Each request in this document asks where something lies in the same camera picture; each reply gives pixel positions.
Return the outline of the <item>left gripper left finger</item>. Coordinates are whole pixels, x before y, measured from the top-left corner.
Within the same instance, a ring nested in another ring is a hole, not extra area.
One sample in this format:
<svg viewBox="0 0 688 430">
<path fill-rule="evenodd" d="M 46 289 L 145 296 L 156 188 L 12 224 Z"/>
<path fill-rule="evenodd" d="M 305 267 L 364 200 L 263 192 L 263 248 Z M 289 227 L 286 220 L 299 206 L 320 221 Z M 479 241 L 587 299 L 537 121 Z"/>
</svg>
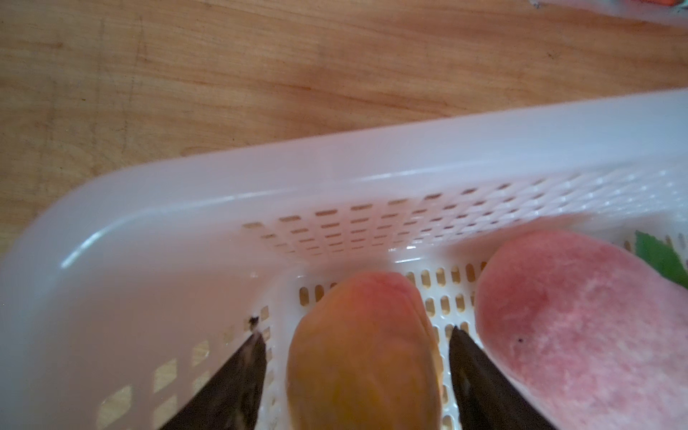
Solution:
<svg viewBox="0 0 688 430">
<path fill-rule="evenodd" d="M 254 429 L 267 369 L 259 318 L 249 319 L 251 336 L 163 427 L 165 429 Z"/>
</svg>

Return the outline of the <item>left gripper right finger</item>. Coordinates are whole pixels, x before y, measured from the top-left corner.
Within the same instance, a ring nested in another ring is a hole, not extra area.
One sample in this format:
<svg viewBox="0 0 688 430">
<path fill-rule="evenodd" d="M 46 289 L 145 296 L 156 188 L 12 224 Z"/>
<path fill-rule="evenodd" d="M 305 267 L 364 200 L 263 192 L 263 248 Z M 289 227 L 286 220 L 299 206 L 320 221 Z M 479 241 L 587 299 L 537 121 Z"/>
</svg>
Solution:
<svg viewBox="0 0 688 430">
<path fill-rule="evenodd" d="M 449 342 L 451 382 L 464 429 L 552 429 L 459 327 Z"/>
</svg>

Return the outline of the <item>pink peach front with leaf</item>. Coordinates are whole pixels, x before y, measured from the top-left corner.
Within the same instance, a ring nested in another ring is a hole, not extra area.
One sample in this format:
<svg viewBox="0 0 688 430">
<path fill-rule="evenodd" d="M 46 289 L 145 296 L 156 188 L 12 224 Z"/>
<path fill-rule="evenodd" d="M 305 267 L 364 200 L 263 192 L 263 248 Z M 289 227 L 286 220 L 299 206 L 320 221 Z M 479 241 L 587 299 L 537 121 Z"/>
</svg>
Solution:
<svg viewBox="0 0 688 430">
<path fill-rule="evenodd" d="M 478 279 L 487 355 L 560 429 L 687 426 L 687 291 L 607 241 L 514 238 Z"/>
</svg>

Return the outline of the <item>orange red peach with leaf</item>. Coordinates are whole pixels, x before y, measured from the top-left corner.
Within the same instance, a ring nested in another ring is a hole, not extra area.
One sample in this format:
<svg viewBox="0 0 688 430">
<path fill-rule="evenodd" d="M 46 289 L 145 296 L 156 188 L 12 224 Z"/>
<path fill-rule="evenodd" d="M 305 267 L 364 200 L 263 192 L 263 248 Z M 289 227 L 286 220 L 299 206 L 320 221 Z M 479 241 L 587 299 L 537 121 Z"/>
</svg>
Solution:
<svg viewBox="0 0 688 430">
<path fill-rule="evenodd" d="M 419 290 L 395 272 L 339 283 L 299 322 L 286 372 L 295 429 L 438 429 L 442 360 Z"/>
</svg>

